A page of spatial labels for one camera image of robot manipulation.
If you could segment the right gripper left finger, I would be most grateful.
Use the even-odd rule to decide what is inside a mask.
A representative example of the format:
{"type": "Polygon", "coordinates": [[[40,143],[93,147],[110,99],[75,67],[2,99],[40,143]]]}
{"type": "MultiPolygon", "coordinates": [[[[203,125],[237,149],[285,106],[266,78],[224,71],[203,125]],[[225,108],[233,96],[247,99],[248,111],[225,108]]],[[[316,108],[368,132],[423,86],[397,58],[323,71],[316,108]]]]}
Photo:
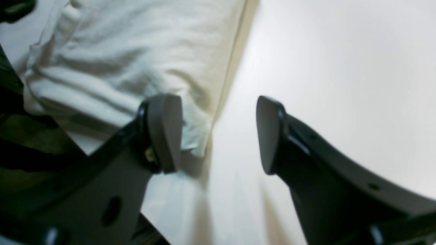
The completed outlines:
{"type": "Polygon", "coordinates": [[[75,161],[1,141],[1,166],[56,176],[1,197],[1,236],[25,245],[126,245],[154,174],[181,162],[182,101],[160,94],[92,155],[75,161]]]}

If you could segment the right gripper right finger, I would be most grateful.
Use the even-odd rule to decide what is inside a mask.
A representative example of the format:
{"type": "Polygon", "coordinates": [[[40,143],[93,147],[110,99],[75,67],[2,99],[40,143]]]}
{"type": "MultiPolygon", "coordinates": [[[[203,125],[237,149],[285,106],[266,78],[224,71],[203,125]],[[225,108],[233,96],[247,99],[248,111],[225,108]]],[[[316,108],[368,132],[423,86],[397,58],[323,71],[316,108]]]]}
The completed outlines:
{"type": "Polygon", "coordinates": [[[433,199],[358,165],[270,97],[256,124],[263,170],[288,186],[307,244],[435,244],[433,199]]]}

